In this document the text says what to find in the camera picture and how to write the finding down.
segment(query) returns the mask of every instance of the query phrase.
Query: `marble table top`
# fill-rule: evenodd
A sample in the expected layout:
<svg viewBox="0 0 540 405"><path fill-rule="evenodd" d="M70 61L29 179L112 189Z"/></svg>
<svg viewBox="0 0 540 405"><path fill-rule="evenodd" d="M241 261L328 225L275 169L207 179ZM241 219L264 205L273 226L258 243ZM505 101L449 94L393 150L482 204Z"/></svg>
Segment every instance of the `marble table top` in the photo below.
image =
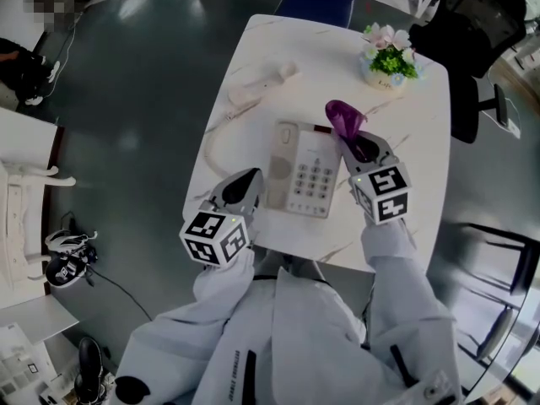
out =
<svg viewBox="0 0 540 405"><path fill-rule="evenodd" d="M413 190L406 222L424 270L435 244L446 192L450 156L450 92L446 70L419 56L425 80L409 80L400 94L368 86L359 71L365 40L359 32L302 19L255 15L248 22L230 61L208 119L183 208L189 219L222 179L207 165L203 148L208 134L232 110L228 87L267 76L287 62L302 75L277 89L256 107L234 119L216 137L213 157L230 174L248 167L267 173L276 120L330 126L324 112L332 99L348 102L368 116L362 129L388 141L405 163ZM341 163L330 214L315 219L265 209L253 224L259 246L318 262L369 271L360 242L364 214L350 194Z"/></svg>

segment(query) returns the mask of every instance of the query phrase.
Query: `chair leg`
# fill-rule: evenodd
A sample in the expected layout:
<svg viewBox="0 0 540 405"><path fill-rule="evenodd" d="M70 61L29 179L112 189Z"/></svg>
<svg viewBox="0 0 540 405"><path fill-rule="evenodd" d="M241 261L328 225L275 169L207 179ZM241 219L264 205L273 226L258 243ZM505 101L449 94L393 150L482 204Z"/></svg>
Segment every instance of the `chair leg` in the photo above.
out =
<svg viewBox="0 0 540 405"><path fill-rule="evenodd" d="M507 301L502 300L499 297L497 297L496 295L493 295L491 293L487 293L485 291L478 291L476 289L468 288L466 286L463 286L463 289L466 289L469 293L475 294L478 297L482 297L483 299L493 301L494 303L498 303L499 305L509 306L512 309L519 309L519 306L512 305L511 303L508 303Z"/></svg>
<svg viewBox="0 0 540 405"><path fill-rule="evenodd" d="M528 243L530 240L528 237L525 237L524 235L512 233L510 231L503 231L502 229L491 228L485 225L478 225L478 224L471 224L471 223L466 224L466 225L476 230L483 231L484 233L498 235L499 237L505 237L506 239L513 240L513 241L519 241L520 243Z"/></svg>
<svg viewBox="0 0 540 405"><path fill-rule="evenodd" d="M505 249L511 249L512 251L519 251L519 252L521 252L524 248L524 246L507 245L506 243L496 243L494 241L486 241L486 243L490 246L504 247Z"/></svg>
<svg viewBox="0 0 540 405"><path fill-rule="evenodd" d="M500 289L502 291L510 291L510 285L507 284L507 283L501 283L501 282L497 282L497 281L494 281L494 280L489 280L487 278L483 278L482 276L480 276L478 274L471 273L466 269L463 269L462 271L465 272L466 274L468 274L469 276L471 276L472 278L475 278L476 280L478 280L480 282L483 282L484 284L487 284L487 285L489 285L491 287Z"/></svg>

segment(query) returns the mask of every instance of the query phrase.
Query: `white wall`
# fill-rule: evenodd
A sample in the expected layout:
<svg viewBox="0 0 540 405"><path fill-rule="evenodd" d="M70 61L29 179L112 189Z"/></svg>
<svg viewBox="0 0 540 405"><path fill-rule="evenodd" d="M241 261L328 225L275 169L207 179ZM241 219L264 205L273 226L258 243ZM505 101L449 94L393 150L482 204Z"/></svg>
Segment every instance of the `white wall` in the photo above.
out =
<svg viewBox="0 0 540 405"><path fill-rule="evenodd" d="M535 392L540 389L540 349L533 348L525 357L521 358L512 375L525 386Z"/></svg>
<svg viewBox="0 0 540 405"><path fill-rule="evenodd" d="M0 0L0 37L33 50L43 31L34 14L24 11L23 0Z"/></svg>

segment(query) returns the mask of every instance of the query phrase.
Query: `black office chair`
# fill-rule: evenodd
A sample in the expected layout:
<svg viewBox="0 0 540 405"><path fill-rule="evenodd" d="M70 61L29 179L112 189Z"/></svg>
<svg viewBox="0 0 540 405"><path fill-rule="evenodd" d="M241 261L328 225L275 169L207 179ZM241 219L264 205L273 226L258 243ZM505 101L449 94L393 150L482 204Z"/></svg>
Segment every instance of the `black office chair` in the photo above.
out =
<svg viewBox="0 0 540 405"><path fill-rule="evenodd" d="M498 122L507 125L503 90L495 85L495 97L478 103L472 77L483 77L505 50L525 37L525 12L525 0L440 0L429 24L411 27L416 51L448 70L453 137L473 143L482 110L495 108Z"/></svg>
<svg viewBox="0 0 540 405"><path fill-rule="evenodd" d="M510 324L514 321L514 311L519 311L520 307L506 302L498 298L496 295L480 290L470 289L468 287L463 288L470 293L482 297L483 299L491 300L494 303L504 306L504 309L497 315L497 318L495 318L494 323L489 328L489 331L486 333L486 336L482 342L479 342L472 334L460 330L460 332L468 336L477 346L475 357L477 361L481 361L483 359L492 361L490 355L499 346L500 342L506 338L506 335L510 331Z"/></svg>
<svg viewBox="0 0 540 405"><path fill-rule="evenodd" d="M499 243L494 241L488 241L487 243L492 246L503 247L512 251L519 251L520 257L517 262L516 271L511 283L505 283L499 279L482 278L481 280L486 284L490 284L495 288L508 291L510 295L526 294L531 287L532 280L534 279L534 273L537 270L538 260L540 259L540 241L530 239L524 235L512 233L510 231L503 231L502 229L491 228L478 224L467 224L467 226L476 230L483 231L491 235L497 235L507 240L512 240L520 245L514 245L509 243Z"/></svg>

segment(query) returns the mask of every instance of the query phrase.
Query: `cable on floor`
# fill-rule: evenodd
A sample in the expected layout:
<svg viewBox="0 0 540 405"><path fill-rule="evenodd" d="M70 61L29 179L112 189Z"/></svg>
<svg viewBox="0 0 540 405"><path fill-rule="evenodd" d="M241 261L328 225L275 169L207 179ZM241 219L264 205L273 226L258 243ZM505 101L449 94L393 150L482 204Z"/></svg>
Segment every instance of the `cable on floor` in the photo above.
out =
<svg viewBox="0 0 540 405"><path fill-rule="evenodd" d="M491 78L489 77L489 73L491 72L491 69L493 68L493 66L491 66L489 69L488 69L488 81L489 83L491 84L491 87L495 88L495 85L493 84L493 81L491 81ZM516 106L514 105L514 102L512 102L511 99L508 99L508 98L505 98L505 100L507 100L508 102L510 102L510 105L512 105L512 108L514 108L514 111L516 112L516 115L517 115L517 122L518 122L518 127L519 127L519 130L520 130L520 133L522 133L522 127L521 127L521 116L520 116L520 112L517 110ZM508 130L506 127L502 126L499 124L498 121L496 121L490 114L488 114L486 111L482 111L483 114L485 114L486 116L488 116L491 120L493 120L495 122L495 124L500 127L501 129L503 129L504 131L507 131L509 133L512 133L512 131Z"/></svg>
<svg viewBox="0 0 540 405"><path fill-rule="evenodd" d="M48 98L49 96L51 96L53 93L54 93L54 89L57 87L57 82L58 82L58 79L60 78L60 74L62 73L62 71L64 70L64 68L66 67L66 65L68 64L68 60L69 60L69 50L71 49L71 45L73 45L73 41L75 40L75 32L76 32L76 29L77 29L77 22L75 22L73 24L73 36L71 38L71 42L69 43L69 46L67 47L67 53L66 53L66 61L64 62L63 66L60 68L60 70L58 71L57 73L57 78L54 80L54 84L52 85L52 90L51 90L51 93L49 93L47 96L43 96L44 98Z"/></svg>
<svg viewBox="0 0 540 405"><path fill-rule="evenodd" d="M135 299L135 297L132 296L131 293L129 293L128 291L126 291L121 285L119 285L118 283L116 283L114 280L112 279L109 279L107 278L105 275L99 273L99 272L96 272L89 264L86 265L86 267L92 272L92 273L95 273L97 274L100 278L106 280L107 282L109 282L110 284L113 284L115 285L116 287L118 287L120 290L122 290L131 300L133 300L133 303L135 303L135 305L137 305L141 311L144 312L144 315L148 318L149 321L152 321L152 317L148 314L148 312L141 306L141 304L137 301L137 299Z"/></svg>
<svg viewBox="0 0 540 405"><path fill-rule="evenodd" d="M69 210L67 213L65 213L61 218L60 218L60 230L69 230L69 225L64 228L64 219L69 217L69 219L75 219L75 215L73 214L73 212L71 210Z"/></svg>

